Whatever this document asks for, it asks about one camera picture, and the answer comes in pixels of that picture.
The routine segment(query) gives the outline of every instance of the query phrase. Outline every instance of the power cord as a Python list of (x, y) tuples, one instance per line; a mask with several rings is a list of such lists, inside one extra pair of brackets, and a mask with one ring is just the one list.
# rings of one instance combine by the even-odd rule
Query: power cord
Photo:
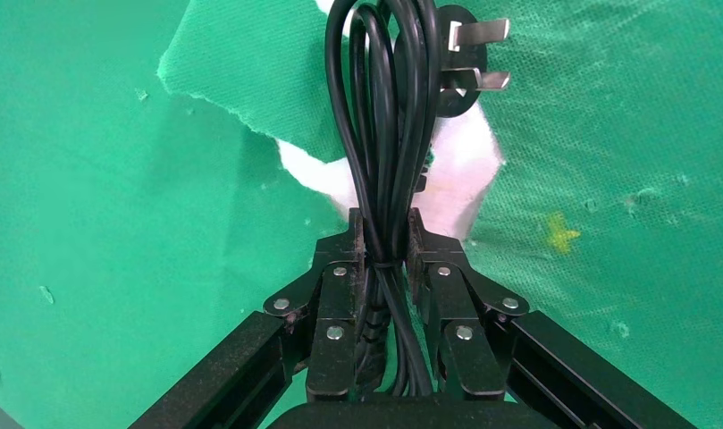
[[(394, 323), (398, 369), (391, 394), (427, 396), (433, 387), (408, 313), (402, 261), (408, 244), (408, 210), (432, 140), (441, 89), (437, 8), (433, 0), (381, 0), (356, 9), (349, 40), (349, 106), (343, 83), (342, 27), (355, 2), (336, 0), (332, 5), (324, 49), (332, 109), (364, 216), (366, 252), (374, 270), (374, 280), (366, 282), (366, 306), (386, 306)], [(397, 88), (388, 31), (391, 17), (399, 27), (396, 50), (402, 50), (407, 65), (405, 94)], [(365, 320), (364, 311), (359, 320)]]

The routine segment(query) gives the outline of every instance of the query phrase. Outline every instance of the green felt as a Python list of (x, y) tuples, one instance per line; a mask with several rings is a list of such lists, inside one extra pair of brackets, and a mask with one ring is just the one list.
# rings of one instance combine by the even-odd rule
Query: green felt
[[(473, 265), (723, 427), (723, 0), (459, 3), (513, 22)], [(22, 425), (126, 426), (342, 227), (272, 139), (340, 156), (323, 37), (313, 0), (0, 3), (0, 405)]]
[(165, 94), (185, 6), (0, 3), (0, 406), (28, 429), (126, 427), (344, 228), (273, 139)]
[(313, 0), (191, 0), (158, 75), (170, 93), (209, 100), (332, 161), (343, 152), (324, 77), (325, 23)]
[[(723, 425), (723, 1), (499, 2), (508, 160), (469, 256), (700, 427)], [(549, 246), (562, 213), (568, 254)]]

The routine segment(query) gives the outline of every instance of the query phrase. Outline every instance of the yellow stain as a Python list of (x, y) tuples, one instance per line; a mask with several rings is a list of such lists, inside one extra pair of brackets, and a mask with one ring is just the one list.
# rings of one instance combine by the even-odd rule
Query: yellow stain
[(576, 239), (582, 233), (580, 231), (568, 230), (564, 214), (556, 212), (548, 216), (548, 244), (559, 253), (572, 251), (570, 241)]

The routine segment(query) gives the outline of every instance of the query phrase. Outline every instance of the bolt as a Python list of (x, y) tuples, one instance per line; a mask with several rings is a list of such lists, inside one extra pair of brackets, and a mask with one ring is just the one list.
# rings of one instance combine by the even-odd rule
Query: bolt
[(469, 341), (472, 339), (472, 335), (474, 335), (474, 332), (472, 331), (472, 328), (468, 326), (459, 326), (456, 328), (456, 336), (461, 340)]
[(503, 299), (503, 306), (505, 308), (510, 308), (512, 310), (515, 310), (519, 308), (519, 301), (513, 299), (513, 298), (504, 298)]
[(285, 298), (280, 298), (274, 301), (274, 308), (278, 310), (284, 310), (290, 305), (290, 301)]
[(330, 340), (339, 340), (342, 338), (342, 328), (339, 326), (330, 326), (327, 328), (327, 338)]

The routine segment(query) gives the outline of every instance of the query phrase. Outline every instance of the metal prong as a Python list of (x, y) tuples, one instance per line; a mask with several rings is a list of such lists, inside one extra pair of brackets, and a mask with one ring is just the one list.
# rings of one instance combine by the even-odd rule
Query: metal prong
[(453, 45), (456, 47), (502, 42), (509, 36), (510, 28), (511, 22), (508, 19), (459, 25), (451, 29)]
[(445, 89), (500, 91), (507, 87), (510, 80), (511, 73), (507, 71), (481, 73), (479, 69), (466, 68), (442, 71), (441, 84)]

